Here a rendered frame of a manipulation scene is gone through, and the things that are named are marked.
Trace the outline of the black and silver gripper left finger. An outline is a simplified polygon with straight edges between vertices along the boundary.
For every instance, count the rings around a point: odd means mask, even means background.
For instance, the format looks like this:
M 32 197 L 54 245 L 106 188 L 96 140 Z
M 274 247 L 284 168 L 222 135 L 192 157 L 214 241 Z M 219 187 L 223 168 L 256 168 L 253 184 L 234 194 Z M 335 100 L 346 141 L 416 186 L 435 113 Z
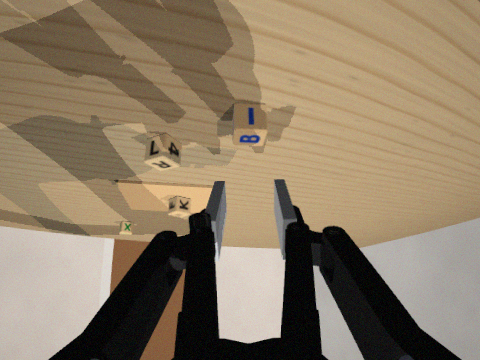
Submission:
M 214 258 L 226 216 L 225 181 L 215 181 L 206 208 L 188 218 L 190 233 L 156 234 L 85 330 L 48 360 L 140 360 L 183 269 L 174 360 L 217 360 Z

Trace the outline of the wooden letter block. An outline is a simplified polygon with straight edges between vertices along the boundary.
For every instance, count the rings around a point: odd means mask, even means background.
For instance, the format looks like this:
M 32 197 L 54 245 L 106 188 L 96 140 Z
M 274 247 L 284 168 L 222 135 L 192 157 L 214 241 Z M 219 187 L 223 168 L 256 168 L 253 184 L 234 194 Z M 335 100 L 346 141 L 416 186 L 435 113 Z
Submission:
M 182 144 L 167 133 L 149 138 L 144 162 L 160 171 L 179 167 L 181 149 Z
M 131 235 L 133 233 L 133 222 L 122 221 L 120 223 L 119 234 Z
M 233 145 L 263 146 L 267 133 L 267 105 L 234 104 Z
M 190 215 L 191 199 L 175 196 L 169 199 L 168 215 L 184 217 Z

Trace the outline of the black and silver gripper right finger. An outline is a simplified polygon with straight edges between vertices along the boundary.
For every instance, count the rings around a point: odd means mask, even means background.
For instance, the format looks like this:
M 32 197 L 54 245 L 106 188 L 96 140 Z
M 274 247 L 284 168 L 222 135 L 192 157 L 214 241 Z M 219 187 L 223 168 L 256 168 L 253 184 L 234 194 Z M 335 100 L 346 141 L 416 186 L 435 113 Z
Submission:
M 303 223 L 284 179 L 274 179 L 274 214 L 285 260 L 279 360 L 322 360 L 313 266 L 364 360 L 461 360 L 417 325 L 344 229 Z

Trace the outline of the tan square mat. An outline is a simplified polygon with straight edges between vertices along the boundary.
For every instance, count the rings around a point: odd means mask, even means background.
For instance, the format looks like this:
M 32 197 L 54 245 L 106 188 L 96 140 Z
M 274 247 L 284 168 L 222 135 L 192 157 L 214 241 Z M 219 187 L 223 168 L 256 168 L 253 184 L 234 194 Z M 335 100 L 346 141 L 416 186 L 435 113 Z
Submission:
M 191 199 L 191 213 L 206 208 L 213 185 L 116 180 L 116 185 L 132 210 L 168 211 L 169 199 Z

